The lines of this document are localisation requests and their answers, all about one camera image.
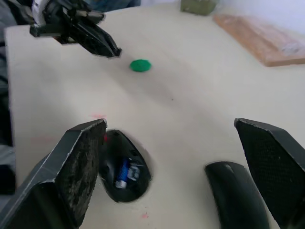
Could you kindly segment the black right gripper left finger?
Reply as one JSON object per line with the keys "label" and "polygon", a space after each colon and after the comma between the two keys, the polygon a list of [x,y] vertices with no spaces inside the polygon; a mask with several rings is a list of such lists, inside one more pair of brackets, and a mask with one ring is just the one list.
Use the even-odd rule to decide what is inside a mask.
{"label": "black right gripper left finger", "polygon": [[78,229],[99,170],[107,123],[98,119],[65,132],[0,212],[2,229]]}

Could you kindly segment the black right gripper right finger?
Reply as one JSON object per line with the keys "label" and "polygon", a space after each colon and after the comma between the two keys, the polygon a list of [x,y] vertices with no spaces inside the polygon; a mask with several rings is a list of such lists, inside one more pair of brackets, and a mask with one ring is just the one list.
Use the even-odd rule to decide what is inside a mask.
{"label": "black right gripper right finger", "polygon": [[284,129],[236,118],[252,178],[282,229],[305,227],[305,149]]}

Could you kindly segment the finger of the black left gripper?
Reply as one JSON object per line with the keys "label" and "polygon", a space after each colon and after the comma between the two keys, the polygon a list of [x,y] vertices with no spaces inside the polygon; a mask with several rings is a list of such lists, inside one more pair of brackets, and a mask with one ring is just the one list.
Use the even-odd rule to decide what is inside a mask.
{"label": "finger of the black left gripper", "polygon": [[103,57],[120,57],[119,48],[112,36],[89,19],[80,20],[81,34],[84,35],[80,45],[90,53]]}
{"label": "finger of the black left gripper", "polygon": [[107,58],[114,57],[114,40],[99,26],[84,23],[72,24],[69,35],[91,54]]}

